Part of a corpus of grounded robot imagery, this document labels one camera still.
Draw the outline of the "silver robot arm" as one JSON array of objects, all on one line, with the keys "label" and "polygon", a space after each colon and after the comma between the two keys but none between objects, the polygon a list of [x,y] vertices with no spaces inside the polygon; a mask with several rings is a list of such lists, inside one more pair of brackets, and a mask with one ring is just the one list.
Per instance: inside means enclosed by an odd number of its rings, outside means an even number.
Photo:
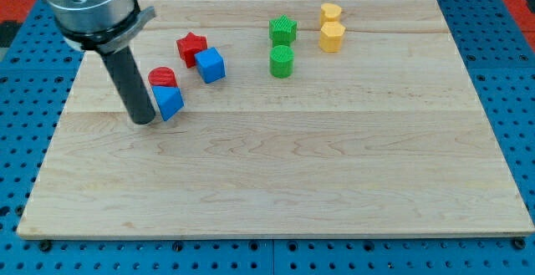
[{"label": "silver robot arm", "polygon": [[46,0],[67,44],[78,51],[117,53],[155,18],[137,0]]}]

